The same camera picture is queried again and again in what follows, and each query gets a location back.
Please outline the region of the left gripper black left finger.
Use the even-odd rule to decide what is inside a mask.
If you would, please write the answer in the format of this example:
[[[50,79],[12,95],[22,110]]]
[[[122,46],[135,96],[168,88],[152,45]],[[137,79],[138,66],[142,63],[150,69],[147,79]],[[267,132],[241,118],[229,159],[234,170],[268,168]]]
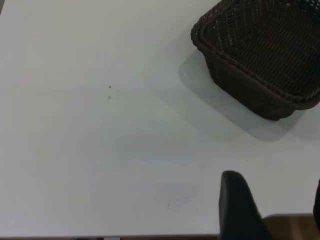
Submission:
[[[236,171],[221,175],[219,193],[220,240],[272,240],[245,178]]]

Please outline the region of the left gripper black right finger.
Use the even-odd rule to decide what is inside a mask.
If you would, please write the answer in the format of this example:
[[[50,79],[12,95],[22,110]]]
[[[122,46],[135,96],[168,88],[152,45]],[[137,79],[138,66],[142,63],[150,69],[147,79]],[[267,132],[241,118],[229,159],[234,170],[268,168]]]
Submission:
[[[320,227],[320,180],[315,193],[313,205],[313,218],[317,227]]]

